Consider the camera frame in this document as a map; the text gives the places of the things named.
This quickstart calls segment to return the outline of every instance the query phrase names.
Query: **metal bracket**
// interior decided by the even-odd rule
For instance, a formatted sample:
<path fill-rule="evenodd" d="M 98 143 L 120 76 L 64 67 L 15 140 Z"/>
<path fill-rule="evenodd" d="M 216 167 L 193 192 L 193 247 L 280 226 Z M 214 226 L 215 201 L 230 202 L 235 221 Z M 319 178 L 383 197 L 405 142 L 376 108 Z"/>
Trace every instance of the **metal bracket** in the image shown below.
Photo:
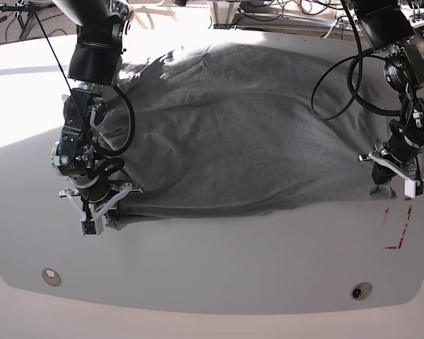
<path fill-rule="evenodd" d="M 99 235 L 102 232 L 104 232 L 104 223 L 102 221 L 102 217 L 105 215 L 106 212 L 108 212 L 109 209 L 113 208 L 118 201 L 123 199 L 127 194 L 132 191 L 133 186 L 132 184 L 126 183 L 123 184 L 120 189 L 119 193 L 114 195 L 109 201 L 104 203 L 99 207 L 99 210 L 93 209 L 91 212 L 91 220 L 87 220 L 85 212 L 82 211 L 80 206 L 77 204 L 77 202 L 73 199 L 75 191 L 71 189 L 64 189 L 62 192 L 64 192 L 63 196 L 67 197 L 69 202 L 72 204 L 72 206 L 76 209 L 77 213 L 80 215 L 80 226 L 82 229 L 82 235 Z"/>
<path fill-rule="evenodd" d="M 410 176 L 403 171 L 400 167 L 396 166 L 393 162 L 380 157 L 376 151 L 372 151 L 367 155 L 368 158 L 376 162 L 377 164 L 389 168 L 391 171 L 399 175 L 405 180 L 404 194 L 409 198 L 416 197 L 416 186 L 420 184 L 420 181 L 410 178 Z"/>
<path fill-rule="evenodd" d="M 240 1 L 207 1 L 214 28 L 230 29 Z"/>

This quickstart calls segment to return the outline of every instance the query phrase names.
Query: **floor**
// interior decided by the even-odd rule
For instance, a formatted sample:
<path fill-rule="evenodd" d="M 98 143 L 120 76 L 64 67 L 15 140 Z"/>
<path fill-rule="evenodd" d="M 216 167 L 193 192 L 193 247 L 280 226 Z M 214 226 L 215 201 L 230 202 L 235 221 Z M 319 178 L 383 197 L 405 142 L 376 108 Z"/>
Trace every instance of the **floor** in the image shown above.
<path fill-rule="evenodd" d="M 132 25 L 132 30 L 147 30 L 147 29 L 209 29 L 211 26 L 210 11 L 207 1 L 189 1 L 187 7 L 178 7 L 173 4 L 172 0 L 133 0 L 129 2 L 135 10 L 136 15 Z M 305 11 L 316 13 L 322 10 L 320 5 L 309 7 L 309 3 L 304 1 L 303 7 Z M 267 2 L 249 2 L 242 4 L 242 8 L 248 13 L 272 13 L 277 16 L 284 6 L 284 14 L 303 15 L 299 10 L 296 1 L 281 0 Z M 6 42 L 14 42 L 19 39 L 20 26 L 14 18 L 13 13 L 0 13 L 0 17 L 9 16 L 8 19 L 0 23 L 0 44 Z M 336 12 L 331 9 L 325 10 L 320 16 L 325 18 L 335 18 Z M 39 12 L 39 17 L 44 20 L 43 25 L 47 34 L 57 36 L 63 34 L 75 34 L 75 25 L 61 13 L 58 8 L 46 8 Z M 322 35 L 322 32 L 303 32 L 289 30 L 275 30 L 278 32 L 289 32 L 303 35 Z M 42 37 L 42 32 L 35 21 L 30 26 L 30 34 L 28 39 Z M 341 39 L 341 33 L 336 32 L 330 38 Z"/>

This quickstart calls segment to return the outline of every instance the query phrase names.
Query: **metal grommet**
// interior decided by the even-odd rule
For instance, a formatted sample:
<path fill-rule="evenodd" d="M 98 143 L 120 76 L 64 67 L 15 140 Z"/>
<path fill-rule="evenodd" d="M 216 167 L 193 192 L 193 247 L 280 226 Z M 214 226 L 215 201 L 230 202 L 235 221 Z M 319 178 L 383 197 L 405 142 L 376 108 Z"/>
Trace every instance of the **metal grommet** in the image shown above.
<path fill-rule="evenodd" d="M 42 279 L 44 279 L 47 284 L 53 287 L 58 287 L 61 285 L 61 277 L 51 268 L 45 268 L 42 270 Z"/>

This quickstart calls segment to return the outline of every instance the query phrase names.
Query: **black cylinder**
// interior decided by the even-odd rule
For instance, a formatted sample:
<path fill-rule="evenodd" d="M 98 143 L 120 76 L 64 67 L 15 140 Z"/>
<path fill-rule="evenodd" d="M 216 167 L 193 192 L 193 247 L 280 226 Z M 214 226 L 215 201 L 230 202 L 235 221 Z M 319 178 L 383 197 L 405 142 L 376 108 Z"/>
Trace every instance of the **black cylinder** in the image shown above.
<path fill-rule="evenodd" d="M 53 0 L 61 11 L 80 26 L 103 23 L 113 14 L 106 0 Z"/>

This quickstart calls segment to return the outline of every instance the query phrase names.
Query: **white table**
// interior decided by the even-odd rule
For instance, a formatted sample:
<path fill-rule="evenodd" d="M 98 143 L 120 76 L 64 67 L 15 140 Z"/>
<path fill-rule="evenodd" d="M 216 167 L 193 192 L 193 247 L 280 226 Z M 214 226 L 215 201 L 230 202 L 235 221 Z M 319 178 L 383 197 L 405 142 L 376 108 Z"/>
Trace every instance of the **white table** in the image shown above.
<path fill-rule="evenodd" d="M 210 31 L 180 36 L 148 32 L 130 37 L 126 47 L 129 54 L 140 52 L 140 57 L 147 55 L 155 41 L 158 45 L 151 47 L 152 52 L 165 52 L 185 41 L 234 41 L 289 49 L 330 61 L 355 53 L 348 42 L 272 33 Z M 69 62 L 74 40 L 52 40 L 63 65 Z M 366 76 L 386 93 L 390 105 L 397 106 L 395 93 L 384 82 L 382 65 L 371 60 L 366 69 Z M 369 309 L 403 304 L 418 293 L 424 278 L 424 196 L 414 202 L 404 244 L 396 250 L 385 247 L 396 246 L 404 230 L 411 203 L 402 199 L 390 204 L 385 222 L 386 202 L 323 204 L 263 218 L 149 222 L 120 232 L 106 230 L 99 237 L 82 237 L 75 212 L 67 201 L 57 197 L 58 190 L 68 184 L 49 166 L 50 149 L 63 123 L 60 97 L 66 92 L 43 40 L 0 47 L 0 275 L 8 285 L 99 304 L 212 314 Z M 60 287 L 43 281 L 43 268 L 61 275 Z M 351 290 L 365 281 L 372 283 L 374 290 L 366 300 L 357 302 L 351 298 Z M 69 304 L 75 312 L 84 309 L 91 321 L 102 319 L 112 309 L 124 317 L 141 316 L 142 322 L 157 314 L 167 321 L 185 319 L 191 324 L 190 319 L 201 319 L 200 323 L 211 325 L 208 321 L 220 320 L 239 328 L 241 319 L 240 325 L 245 323 L 248 329 L 260 321 L 274 321 L 278 324 L 275 328 L 281 330 L 284 321 L 299 319 L 298 328 L 302 321 L 323 321 L 324 326 L 329 321 L 345 323 L 348 333 L 355 326 L 355 333 L 360 333 L 357 329 L 362 328 L 362 320 L 367 326 L 377 327 L 381 325 L 380 314 L 386 314 L 393 324 L 410 314 L 404 306 L 344 316 L 190 318 L 32 295 L 10 290 L 2 282 L 0 291 L 15 295 L 12 299 L 17 300 L 17 308 L 28 307 L 28 296 L 41 300 L 37 312 L 43 314 L 44 323 L 49 318 L 45 298 L 47 303 L 54 301 L 60 312 Z M 424 300 L 416 298 L 410 304 L 415 309 L 412 314 L 424 316 Z M 0 307 L 8 309 L 7 304 Z M 358 319 L 358 324 L 346 323 L 341 317 Z M 404 326 L 405 321 L 397 325 Z M 387 335 L 398 332 L 393 326 Z"/>

